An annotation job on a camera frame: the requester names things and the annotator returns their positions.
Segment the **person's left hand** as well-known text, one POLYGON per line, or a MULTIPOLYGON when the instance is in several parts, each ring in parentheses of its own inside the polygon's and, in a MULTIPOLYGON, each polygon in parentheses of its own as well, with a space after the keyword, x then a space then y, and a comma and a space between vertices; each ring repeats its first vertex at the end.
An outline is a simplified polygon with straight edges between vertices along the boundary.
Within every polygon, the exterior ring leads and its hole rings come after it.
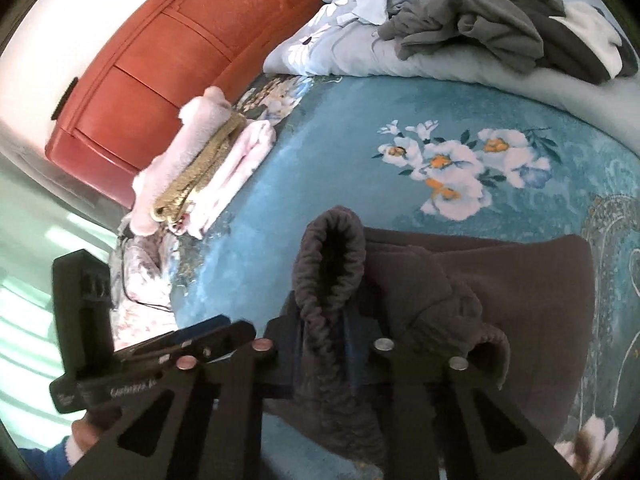
POLYGON ((88 419, 87 416, 75 420, 72 423, 72 433, 65 443, 65 456, 70 466, 74 466, 78 460, 96 445, 104 430, 88 419))

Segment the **blue sleeve forearm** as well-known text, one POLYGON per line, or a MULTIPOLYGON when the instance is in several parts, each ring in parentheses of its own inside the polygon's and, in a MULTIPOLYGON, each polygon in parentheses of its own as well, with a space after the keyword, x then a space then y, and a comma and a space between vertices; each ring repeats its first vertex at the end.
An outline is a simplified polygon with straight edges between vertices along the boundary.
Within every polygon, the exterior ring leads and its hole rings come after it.
POLYGON ((61 480, 81 456, 72 436, 65 437, 47 451, 39 448, 19 448, 18 452, 30 470, 41 480, 61 480))

